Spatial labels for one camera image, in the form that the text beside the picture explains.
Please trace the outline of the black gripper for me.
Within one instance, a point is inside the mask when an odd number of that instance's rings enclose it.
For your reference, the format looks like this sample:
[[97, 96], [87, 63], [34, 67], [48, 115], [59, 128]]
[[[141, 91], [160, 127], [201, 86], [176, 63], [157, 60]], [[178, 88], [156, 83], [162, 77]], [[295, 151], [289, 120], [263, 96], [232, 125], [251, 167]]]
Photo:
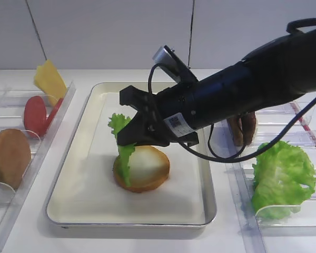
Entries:
[[171, 143], [184, 143], [192, 147], [199, 143], [198, 134], [191, 131], [178, 137], [161, 118], [155, 107], [154, 95], [130, 85], [119, 92], [120, 105], [137, 111], [134, 118], [117, 134], [117, 144], [135, 144], [167, 147]]

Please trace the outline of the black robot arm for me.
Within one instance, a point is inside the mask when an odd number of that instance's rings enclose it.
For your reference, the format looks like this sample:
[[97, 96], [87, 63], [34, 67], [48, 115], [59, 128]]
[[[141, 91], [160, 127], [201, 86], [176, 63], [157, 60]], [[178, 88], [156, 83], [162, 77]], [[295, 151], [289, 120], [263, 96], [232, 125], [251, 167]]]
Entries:
[[120, 91], [120, 104], [136, 115], [118, 133], [118, 145], [193, 146], [197, 130], [210, 124], [316, 91], [316, 29], [277, 38], [203, 80], [167, 46], [154, 60], [176, 84], [157, 94], [134, 86]]

